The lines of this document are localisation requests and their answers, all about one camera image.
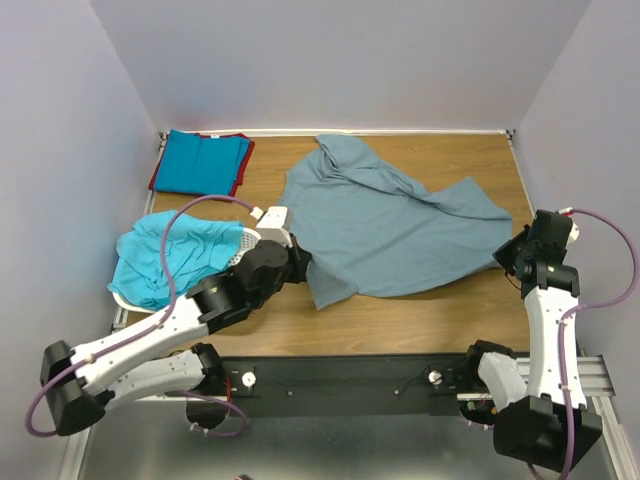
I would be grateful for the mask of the grey-blue t shirt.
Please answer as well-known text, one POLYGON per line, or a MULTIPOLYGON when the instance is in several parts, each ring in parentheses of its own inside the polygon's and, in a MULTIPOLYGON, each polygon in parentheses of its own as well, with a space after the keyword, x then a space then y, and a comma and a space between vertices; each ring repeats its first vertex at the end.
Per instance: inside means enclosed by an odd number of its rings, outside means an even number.
POLYGON ((312 256, 306 278, 317 309, 355 294, 420 293, 495 266, 512 217, 472 178, 429 191, 355 136, 316 142, 287 172, 279 203, 312 256))

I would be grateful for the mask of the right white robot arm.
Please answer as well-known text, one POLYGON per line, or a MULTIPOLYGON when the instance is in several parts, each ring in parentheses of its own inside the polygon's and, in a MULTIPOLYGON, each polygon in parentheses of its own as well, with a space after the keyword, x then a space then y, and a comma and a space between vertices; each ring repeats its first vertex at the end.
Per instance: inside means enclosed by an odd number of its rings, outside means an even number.
POLYGON ((482 346, 479 357, 459 370, 467 389, 488 389, 496 409, 496 452, 561 478, 602 434, 600 417, 588 410, 578 368, 579 273, 564 262, 578 235, 568 214, 539 210, 531 224, 493 254, 520 284, 529 323, 528 375, 500 346, 482 346))

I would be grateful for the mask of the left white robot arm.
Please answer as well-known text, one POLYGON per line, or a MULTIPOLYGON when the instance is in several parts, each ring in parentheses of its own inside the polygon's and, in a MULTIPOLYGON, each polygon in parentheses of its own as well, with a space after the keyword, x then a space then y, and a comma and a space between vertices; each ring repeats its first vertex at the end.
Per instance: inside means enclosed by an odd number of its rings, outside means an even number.
POLYGON ((261 240, 237 264, 202 278, 131 327, 87 344, 50 344, 40 373, 41 397, 54 424, 50 433, 79 433, 108 410, 153 394, 214 393, 225 377, 214 348, 194 346, 175 360, 165 352, 247 319, 284 284, 305 281, 311 259, 298 245, 261 240))

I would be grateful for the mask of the white perforated basket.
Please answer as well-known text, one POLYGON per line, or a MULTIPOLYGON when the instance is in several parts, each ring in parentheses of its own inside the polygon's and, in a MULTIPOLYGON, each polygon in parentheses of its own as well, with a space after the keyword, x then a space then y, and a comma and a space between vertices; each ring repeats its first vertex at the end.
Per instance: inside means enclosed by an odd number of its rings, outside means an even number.
MULTIPOLYGON (((256 244, 260 239, 261 239, 261 236, 256 231, 251 230, 249 228, 244 228, 242 237, 239 243, 239 248, 234 254, 234 256, 229 260, 228 267, 236 265, 247 251, 251 250, 256 246, 256 244)), ((117 292, 113 292, 112 296, 116 304, 124 310, 136 312, 136 313, 147 313, 147 314, 155 313, 155 310, 153 309, 149 310, 140 306, 130 304, 124 297, 122 297, 117 292)))

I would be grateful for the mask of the crumpled teal t shirt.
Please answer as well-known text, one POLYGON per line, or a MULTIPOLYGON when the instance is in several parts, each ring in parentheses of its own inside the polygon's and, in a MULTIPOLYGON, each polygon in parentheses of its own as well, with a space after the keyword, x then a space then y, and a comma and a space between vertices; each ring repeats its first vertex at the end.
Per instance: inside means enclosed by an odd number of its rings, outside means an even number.
MULTIPOLYGON (((157 311, 170 302, 169 282, 160 261, 161 238, 173 210, 147 215, 116 243, 118 262, 108 290, 128 303, 157 311)), ((181 215, 169 231, 164 249, 176 293, 227 268, 240 247, 244 225, 181 215)))

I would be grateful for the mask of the aluminium frame rail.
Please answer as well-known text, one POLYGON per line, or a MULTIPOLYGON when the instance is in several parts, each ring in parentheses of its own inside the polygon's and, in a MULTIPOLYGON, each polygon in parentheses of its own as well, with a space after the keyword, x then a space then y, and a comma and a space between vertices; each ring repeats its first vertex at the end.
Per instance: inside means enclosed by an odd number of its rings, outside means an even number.
POLYGON ((497 453, 560 471, 601 438, 601 400, 614 395, 604 360, 581 357, 570 373, 582 392, 572 415, 559 376, 540 383, 531 359, 481 351, 454 355, 221 357, 198 344, 133 365, 120 358, 80 367, 47 397, 61 436, 83 431, 117 407, 151 396, 181 398, 190 426, 222 434, 259 417, 454 416, 491 433, 497 453))

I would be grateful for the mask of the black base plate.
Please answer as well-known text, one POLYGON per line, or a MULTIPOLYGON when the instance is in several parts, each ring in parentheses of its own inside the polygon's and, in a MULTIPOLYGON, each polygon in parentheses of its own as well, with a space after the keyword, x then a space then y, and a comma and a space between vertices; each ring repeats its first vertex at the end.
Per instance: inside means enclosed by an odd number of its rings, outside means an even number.
POLYGON ((208 385, 251 419, 430 414, 456 416, 467 401, 491 409, 464 354, 226 357, 228 380, 208 385))

